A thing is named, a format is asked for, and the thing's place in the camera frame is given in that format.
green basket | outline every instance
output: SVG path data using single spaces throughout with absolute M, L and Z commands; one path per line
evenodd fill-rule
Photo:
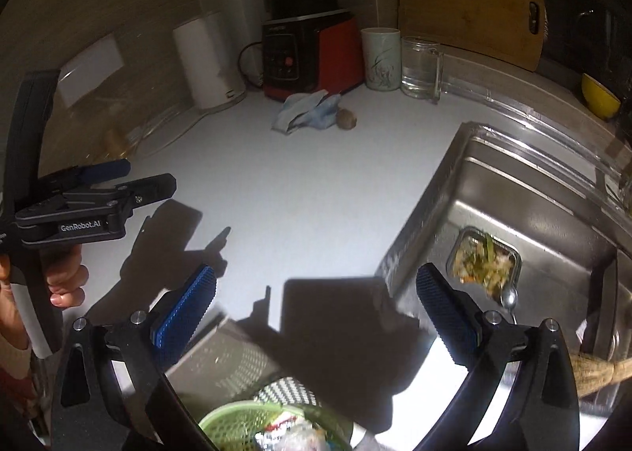
M 312 411 L 310 409 L 316 407 L 306 406 L 305 408 L 307 410 L 303 410 L 303 407 L 238 401 L 213 410 L 200 421 L 200 427 L 220 451 L 258 451 L 255 445 L 255 434 L 263 431 L 283 412 L 290 412 L 320 424 L 331 434 L 340 449 L 351 450 L 344 436 L 339 434 L 338 428 L 328 428 L 328 425 L 323 425 L 326 422 L 323 421 L 322 413 L 310 413 Z

sink basin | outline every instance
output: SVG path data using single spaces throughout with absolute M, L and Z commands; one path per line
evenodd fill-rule
M 377 271 L 398 310 L 431 330 L 415 292 L 415 273 L 425 262 L 434 263 L 482 310 L 498 310 L 511 322 L 481 286 L 462 285 L 446 270 L 459 233 L 468 226 L 519 253 L 519 324 L 538 326 L 553 317 L 571 353 L 581 348 L 604 359 L 628 356 L 631 225 L 594 184 L 508 134 L 463 124 Z M 609 411 L 616 393 L 616 387 L 603 389 L 583 404 Z

straw broom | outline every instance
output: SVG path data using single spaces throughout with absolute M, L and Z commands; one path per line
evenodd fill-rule
M 579 398 L 632 377 L 632 358 L 620 362 L 606 362 L 580 353 L 571 355 L 571 365 Z

sleeve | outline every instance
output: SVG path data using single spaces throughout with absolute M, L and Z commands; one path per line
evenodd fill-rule
M 16 349 L 0 333 L 0 389 L 27 416 L 34 413 L 37 401 L 30 363 L 31 346 Z

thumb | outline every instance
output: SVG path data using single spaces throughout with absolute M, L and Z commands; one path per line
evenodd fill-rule
M 11 294 L 11 263 L 9 255 L 0 255 L 0 293 Z

